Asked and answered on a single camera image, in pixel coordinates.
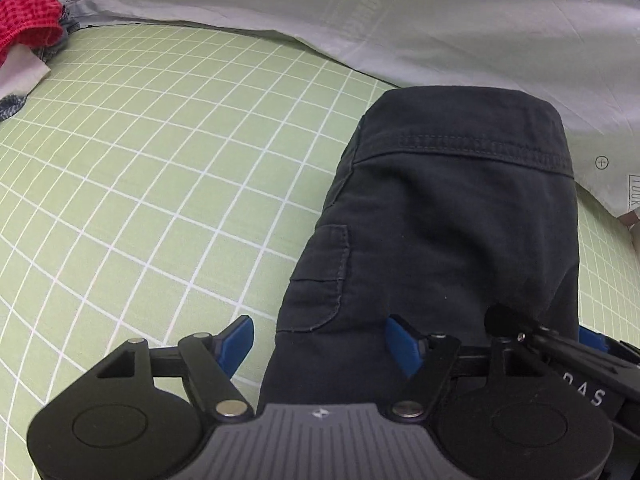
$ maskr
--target silver bolt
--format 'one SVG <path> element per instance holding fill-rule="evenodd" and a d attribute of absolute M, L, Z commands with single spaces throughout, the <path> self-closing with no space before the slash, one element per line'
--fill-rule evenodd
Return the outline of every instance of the silver bolt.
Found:
<path fill-rule="evenodd" d="M 394 404 L 391 411 L 402 418 L 415 418 L 424 413 L 424 408 L 414 400 L 401 400 Z"/>
<path fill-rule="evenodd" d="M 248 409 L 245 402 L 235 399 L 222 400 L 216 405 L 216 411 L 222 416 L 240 416 Z"/>

